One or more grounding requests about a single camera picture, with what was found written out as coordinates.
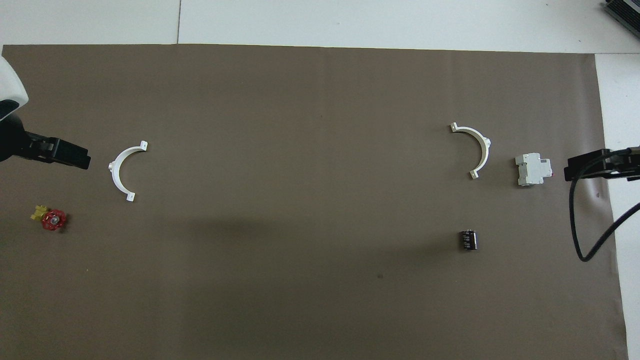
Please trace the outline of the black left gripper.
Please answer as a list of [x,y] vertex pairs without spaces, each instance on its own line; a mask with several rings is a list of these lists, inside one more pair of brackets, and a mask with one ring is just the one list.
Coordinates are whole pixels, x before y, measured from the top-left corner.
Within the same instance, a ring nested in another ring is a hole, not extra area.
[[46,137],[25,130],[22,120],[14,113],[0,124],[0,161],[19,157],[42,163],[57,163],[88,170],[89,150],[59,137]]

